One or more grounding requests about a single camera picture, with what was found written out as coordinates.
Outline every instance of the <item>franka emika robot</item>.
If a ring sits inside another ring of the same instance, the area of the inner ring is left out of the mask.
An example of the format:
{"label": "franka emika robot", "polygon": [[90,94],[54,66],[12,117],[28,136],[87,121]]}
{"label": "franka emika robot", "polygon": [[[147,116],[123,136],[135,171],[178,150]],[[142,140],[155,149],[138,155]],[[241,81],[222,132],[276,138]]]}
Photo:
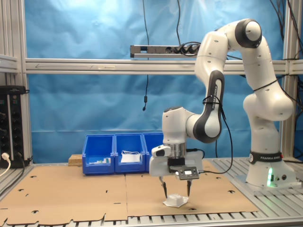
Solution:
{"label": "franka emika robot", "polygon": [[152,149],[150,175],[160,178],[166,197],[164,176],[175,175],[179,180],[187,180],[189,196],[192,180],[207,172],[202,168],[203,153],[187,153],[186,139],[190,137],[211,143],[220,136],[221,114],[225,121],[223,68],[228,51],[241,52],[247,83],[254,91],[243,103],[251,127],[250,167],[246,182],[260,189],[300,184],[294,170],[282,160],[279,133],[273,122],[288,119],[293,113],[293,102],[277,82],[260,25],[253,19],[244,19],[207,33],[200,45],[195,74],[206,88],[203,112],[195,114],[178,106],[163,113],[163,145]]}

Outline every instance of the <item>white power cable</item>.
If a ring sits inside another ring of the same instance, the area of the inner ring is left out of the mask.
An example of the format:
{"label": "white power cable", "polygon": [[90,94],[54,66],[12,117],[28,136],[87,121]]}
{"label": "white power cable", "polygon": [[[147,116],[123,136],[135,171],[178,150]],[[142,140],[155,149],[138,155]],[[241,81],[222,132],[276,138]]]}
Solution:
{"label": "white power cable", "polygon": [[9,168],[10,168],[9,154],[8,154],[8,153],[3,153],[3,154],[1,155],[1,157],[9,163],[9,166],[8,166],[8,168],[7,168],[2,174],[0,174],[0,177],[2,177],[3,175],[5,175],[6,172],[8,172],[8,170],[9,170]]}

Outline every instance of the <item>blue bin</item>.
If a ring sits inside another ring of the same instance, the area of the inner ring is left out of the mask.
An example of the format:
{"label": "blue bin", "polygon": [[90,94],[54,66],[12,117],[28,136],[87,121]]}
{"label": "blue bin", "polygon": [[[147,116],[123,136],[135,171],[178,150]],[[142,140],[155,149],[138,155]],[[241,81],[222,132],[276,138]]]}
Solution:
{"label": "blue bin", "polygon": [[143,141],[145,145],[146,171],[150,170],[150,158],[152,157],[152,149],[163,144],[163,133],[143,133]]}
{"label": "blue bin", "polygon": [[[121,163],[122,150],[138,151],[142,158],[140,162]],[[145,149],[142,134],[115,135],[115,172],[135,173],[145,171]]]}
{"label": "blue bin", "polygon": [[[84,174],[112,174],[115,171],[114,135],[87,135],[82,153]],[[110,163],[90,164],[105,158]]]}

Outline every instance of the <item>white paper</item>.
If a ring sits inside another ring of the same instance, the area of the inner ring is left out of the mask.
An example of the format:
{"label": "white paper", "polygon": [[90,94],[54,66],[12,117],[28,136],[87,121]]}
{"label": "white paper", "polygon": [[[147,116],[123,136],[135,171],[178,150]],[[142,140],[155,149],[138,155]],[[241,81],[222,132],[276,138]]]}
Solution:
{"label": "white paper", "polygon": [[181,196],[179,194],[170,194],[166,201],[163,203],[168,207],[181,207],[185,203],[187,203],[188,197]]}
{"label": "white paper", "polygon": [[122,154],[121,163],[140,162],[141,154]]}

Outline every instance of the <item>white object in bin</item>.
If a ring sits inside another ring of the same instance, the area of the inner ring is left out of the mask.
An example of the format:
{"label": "white object in bin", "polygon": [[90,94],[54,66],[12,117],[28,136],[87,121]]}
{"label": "white object in bin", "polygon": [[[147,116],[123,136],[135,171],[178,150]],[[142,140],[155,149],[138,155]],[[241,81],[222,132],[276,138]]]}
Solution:
{"label": "white object in bin", "polygon": [[186,204],[188,201],[188,197],[181,196],[179,194],[170,194],[166,201],[163,203],[168,207],[181,207],[182,205]]}
{"label": "white object in bin", "polygon": [[90,164],[100,164],[100,163],[110,163],[110,157],[106,157],[102,160],[98,160],[97,162],[90,162]]}
{"label": "white object in bin", "polygon": [[138,151],[123,150],[121,152],[121,154],[122,154],[121,163],[125,163],[125,162],[140,162],[141,154]]}

